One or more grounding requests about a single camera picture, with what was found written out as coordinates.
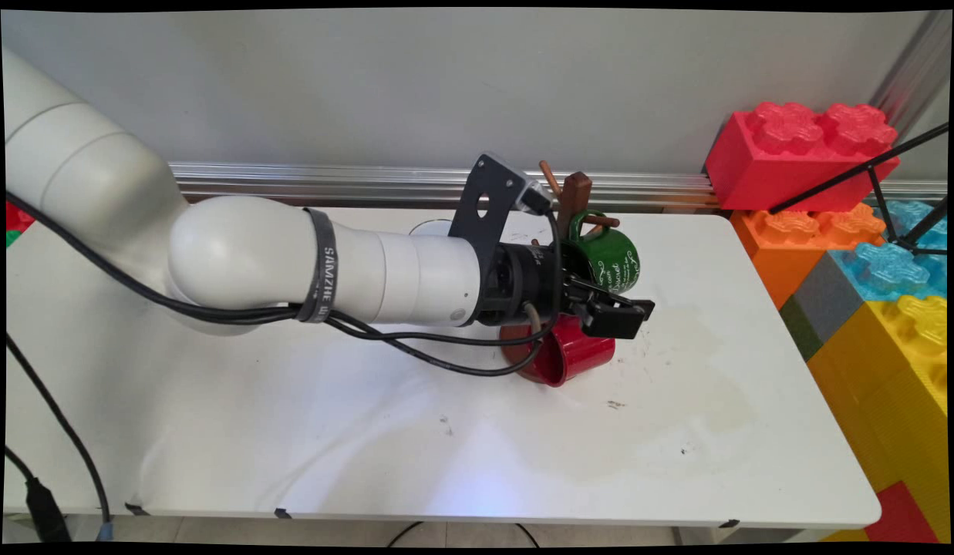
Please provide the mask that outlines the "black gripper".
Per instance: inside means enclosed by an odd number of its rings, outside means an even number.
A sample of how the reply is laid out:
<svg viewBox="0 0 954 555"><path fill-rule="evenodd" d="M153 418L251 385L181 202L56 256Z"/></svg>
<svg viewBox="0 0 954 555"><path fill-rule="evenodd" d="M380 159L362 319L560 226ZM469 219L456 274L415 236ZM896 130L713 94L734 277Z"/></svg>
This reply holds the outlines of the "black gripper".
<svg viewBox="0 0 954 555"><path fill-rule="evenodd" d="M559 302L555 302L555 267L561 266ZM585 254L571 243L561 244L561 257L554 244L501 243L494 252L494 266L477 302L477 323L518 325L528 320L524 309L532 304L541 320L555 314L580 311L580 330L593 338L634 340L642 324L654 312L652 300L632 300L592 282Z"/></svg>

